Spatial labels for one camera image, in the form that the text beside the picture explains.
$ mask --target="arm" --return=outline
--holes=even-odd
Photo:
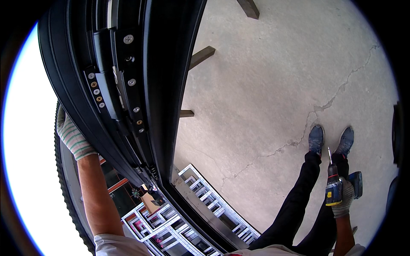
[[[333,214],[336,219],[337,238],[334,256],[345,255],[355,245],[352,228],[350,226],[349,209],[355,197],[353,185],[342,179],[342,202],[332,206]]]
[[[349,214],[336,218],[337,240],[334,256],[345,255],[355,245]]]
[[[108,233],[124,236],[121,219],[109,196],[97,152],[73,124],[62,106],[58,109],[56,129],[77,160],[85,213],[93,235]]]
[[[124,236],[121,218],[108,193],[98,155],[85,156],[77,164],[85,214],[93,235]]]

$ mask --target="drill bit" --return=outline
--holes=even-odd
[[[329,152],[330,164],[333,164],[332,154],[330,153],[330,148],[329,147],[328,147],[328,152]]]

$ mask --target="black rubber edge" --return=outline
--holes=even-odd
[[[60,106],[60,103],[57,102],[57,109],[56,109],[56,112],[55,112],[55,125],[54,125],[55,161],[56,161],[56,166],[57,166],[59,183],[61,185],[61,190],[62,190],[62,194],[63,194],[63,197],[64,197],[64,202],[67,205],[67,209],[68,209],[68,212],[71,216],[71,219],[73,220],[73,223],[75,225],[75,229],[80,234],[80,237],[82,238],[84,244],[87,246],[88,250],[95,256],[96,247],[95,247],[93,241],[89,238],[89,236],[88,236],[87,232],[85,231],[83,225],[81,224],[81,221],[78,217],[77,211],[75,210],[73,201],[71,200],[70,192],[68,191],[68,187],[67,187],[67,183],[66,183],[66,178],[64,176],[63,165],[62,165],[61,154],[60,154],[60,137],[58,136],[57,131],[55,129],[56,124],[57,124],[57,113],[58,113],[59,106]]]

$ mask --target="concrete floor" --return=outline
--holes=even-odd
[[[188,73],[174,164],[189,163],[260,232],[274,221],[308,151],[310,128],[335,149],[355,131],[350,172],[363,173],[351,207],[355,240],[367,246],[385,214],[393,165],[391,124],[397,101],[386,55],[349,1],[255,0],[259,20],[235,0],[208,0],[195,43],[215,55]],[[311,229],[326,186],[328,158],[294,239]]]

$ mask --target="hand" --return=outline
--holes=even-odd
[[[97,154],[60,105],[57,114],[57,134],[78,161],[84,156]]]
[[[340,177],[340,179],[342,179],[342,202],[332,206],[332,211],[335,218],[349,214],[350,205],[355,198],[355,190],[352,183],[345,180],[343,177]]]

